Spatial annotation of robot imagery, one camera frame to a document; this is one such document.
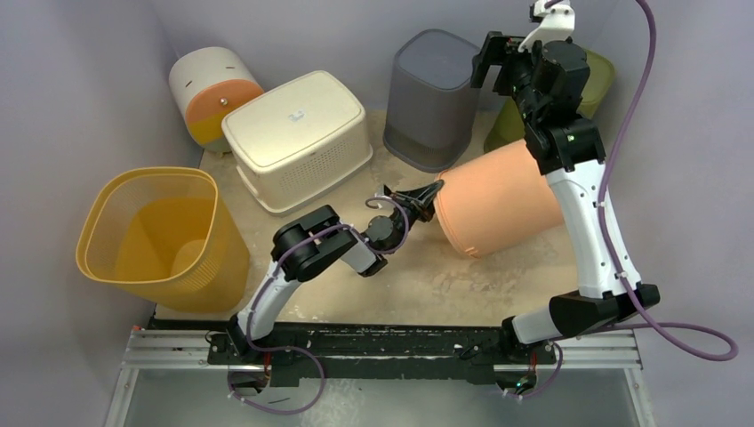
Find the green plastic basket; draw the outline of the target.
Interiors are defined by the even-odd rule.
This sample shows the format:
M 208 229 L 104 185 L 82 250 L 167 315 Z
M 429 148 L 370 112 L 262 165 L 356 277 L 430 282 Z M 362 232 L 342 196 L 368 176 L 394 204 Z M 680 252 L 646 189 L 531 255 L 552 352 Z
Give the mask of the green plastic basket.
M 590 50 L 586 50 L 586 55 L 590 77 L 582 91 L 578 110 L 584 117 L 593 118 L 614 82 L 616 72 L 613 63 L 604 56 Z M 524 135 L 525 128 L 517 106 L 512 99 L 508 99 L 485 139 L 483 151 L 487 153 L 519 141 Z

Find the orange plastic basin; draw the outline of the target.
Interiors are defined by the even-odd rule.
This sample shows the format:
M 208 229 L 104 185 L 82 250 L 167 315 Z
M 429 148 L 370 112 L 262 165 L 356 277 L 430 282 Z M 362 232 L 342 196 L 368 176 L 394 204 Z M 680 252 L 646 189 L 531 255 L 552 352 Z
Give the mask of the orange plastic basin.
M 436 217 L 453 249 L 481 258 L 564 223 L 525 141 L 499 147 L 437 175 Z

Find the grey plastic basket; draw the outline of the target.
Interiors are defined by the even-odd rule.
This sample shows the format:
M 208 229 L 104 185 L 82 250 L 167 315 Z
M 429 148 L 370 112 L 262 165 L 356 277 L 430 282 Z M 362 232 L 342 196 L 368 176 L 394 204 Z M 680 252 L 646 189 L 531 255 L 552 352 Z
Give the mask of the grey plastic basket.
M 425 173 L 451 167 L 471 141 L 479 90 L 470 86 L 479 48 L 448 31 L 426 29 L 394 55 L 382 140 Z

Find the white plastic basket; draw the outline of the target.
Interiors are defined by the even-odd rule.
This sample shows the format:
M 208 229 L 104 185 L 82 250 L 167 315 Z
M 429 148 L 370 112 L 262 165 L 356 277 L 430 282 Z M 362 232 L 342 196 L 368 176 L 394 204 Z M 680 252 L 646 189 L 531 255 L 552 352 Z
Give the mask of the white plastic basket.
M 373 157 L 365 107 L 339 79 L 312 71 L 234 109 L 221 130 L 237 173 L 269 214 L 300 209 Z

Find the yellow plastic basket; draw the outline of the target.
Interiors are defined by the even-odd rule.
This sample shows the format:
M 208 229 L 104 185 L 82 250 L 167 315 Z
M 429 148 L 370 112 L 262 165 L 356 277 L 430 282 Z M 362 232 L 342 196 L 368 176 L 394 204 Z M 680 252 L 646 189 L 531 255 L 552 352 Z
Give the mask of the yellow plastic basket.
M 215 179 L 189 167 L 119 174 L 76 246 L 87 278 L 171 310 L 214 313 L 244 297 L 250 253 Z

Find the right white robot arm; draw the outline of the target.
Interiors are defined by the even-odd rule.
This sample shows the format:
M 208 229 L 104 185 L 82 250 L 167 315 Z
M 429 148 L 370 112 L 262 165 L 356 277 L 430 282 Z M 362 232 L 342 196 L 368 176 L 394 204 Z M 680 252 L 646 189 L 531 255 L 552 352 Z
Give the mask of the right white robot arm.
M 512 362 L 530 355 L 535 344 L 596 331 L 661 300 L 658 287 L 643 283 L 633 267 L 601 187 L 605 147 L 598 127 L 579 110 L 590 76 L 586 52 L 571 38 L 536 42 L 529 52 L 523 47 L 521 37 L 489 32 L 472 60 L 470 84 L 480 87 L 489 68 L 500 67 L 493 89 L 515 102 L 525 146 L 560 206 L 578 288 L 502 321 L 499 349 Z

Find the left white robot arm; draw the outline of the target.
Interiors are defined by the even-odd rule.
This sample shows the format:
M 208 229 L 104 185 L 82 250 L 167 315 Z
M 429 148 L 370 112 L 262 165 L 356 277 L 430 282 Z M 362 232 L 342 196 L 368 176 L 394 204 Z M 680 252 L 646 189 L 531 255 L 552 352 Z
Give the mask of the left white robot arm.
M 373 217 L 365 230 L 344 222 L 330 205 L 323 205 L 280 228 L 273 236 L 271 261 L 251 301 L 228 323 L 230 351 L 242 363 L 262 358 L 264 337 L 272 331 L 281 310 L 301 284 L 337 261 L 361 277 L 375 275 L 388 264 L 386 256 L 399 250 L 416 222 L 430 222 L 434 201 L 444 187 L 437 180 L 418 189 L 394 191 L 388 186 L 365 205 L 390 205 L 390 215 Z

